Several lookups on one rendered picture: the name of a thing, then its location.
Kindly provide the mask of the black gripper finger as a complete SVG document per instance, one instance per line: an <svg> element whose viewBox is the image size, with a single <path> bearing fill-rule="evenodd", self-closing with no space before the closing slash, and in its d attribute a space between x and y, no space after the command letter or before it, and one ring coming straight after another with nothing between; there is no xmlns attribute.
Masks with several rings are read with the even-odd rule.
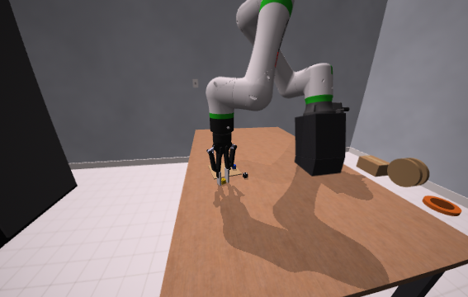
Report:
<svg viewBox="0 0 468 297"><path fill-rule="evenodd" d="M210 165L211 169L216 172L217 176L217 183L221 186L221 159L223 156L223 148L220 147L220 154L216 153L216 164L215 164L215 156L214 156L214 146L211 149L206 150L210 157Z"/></svg>
<svg viewBox="0 0 468 297"><path fill-rule="evenodd" d="M234 166L234 156L237 145L232 144L230 151L229 146L225 146L224 160L225 160L225 180L229 183L229 170Z"/></svg>

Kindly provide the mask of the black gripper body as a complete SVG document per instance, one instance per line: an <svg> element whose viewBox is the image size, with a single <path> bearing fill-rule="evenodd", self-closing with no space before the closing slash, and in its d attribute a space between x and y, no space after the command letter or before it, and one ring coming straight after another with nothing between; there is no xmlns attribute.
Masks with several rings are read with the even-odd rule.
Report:
<svg viewBox="0 0 468 297"><path fill-rule="evenodd" d="M213 145L212 145L212 147L214 146L214 150L218 154L220 154L220 147L223 148L223 153L226 153L225 146L229 146L229 149L230 149L231 146L232 146L231 140L232 140L232 133L228 133L228 134L213 133ZM227 143L227 144L221 144L221 143Z"/></svg>

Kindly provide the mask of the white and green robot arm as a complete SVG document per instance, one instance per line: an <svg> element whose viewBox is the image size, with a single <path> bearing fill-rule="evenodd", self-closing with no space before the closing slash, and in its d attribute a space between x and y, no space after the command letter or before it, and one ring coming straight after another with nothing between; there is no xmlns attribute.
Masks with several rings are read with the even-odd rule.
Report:
<svg viewBox="0 0 468 297"><path fill-rule="evenodd" d="M266 108L272 99L274 82L285 98L305 95L303 116L349 111L342 102L332 102L333 67L330 64L315 64L294 72L281 52L294 2L247 0L238 9L237 26L252 44L253 53L244 78L217 77L209 82L206 97L211 132L233 132L234 109L260 111Z"/></svg>

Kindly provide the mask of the tan flat mat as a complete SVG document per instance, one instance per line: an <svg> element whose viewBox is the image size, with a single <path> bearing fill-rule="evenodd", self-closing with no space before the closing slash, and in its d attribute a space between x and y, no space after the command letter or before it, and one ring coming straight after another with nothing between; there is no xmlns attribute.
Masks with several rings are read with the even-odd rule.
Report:
<svg viewBox="0 0 468 297"><path fill-rule="evenodd" d="M217 177L216 177L216 172L214 172L214 171L211 169L211 165L208 165L208 167L209 167L209 169L210 169L210 172L211 172L213 178L214 178L214 179L217 179ZM222 177L225 177L225 164L224 164L224 163L221 163L221 169L220 169L220 171L221 171L221 178L222 178ZM232 167L231 167L231 169L229 170L229 176L230 176L230 177L231 177L231 176L240 175L240 174L242 174L242 173L241 173L240 170L238 170L237 167L236 167L236 169L232 169Z"/></svg>

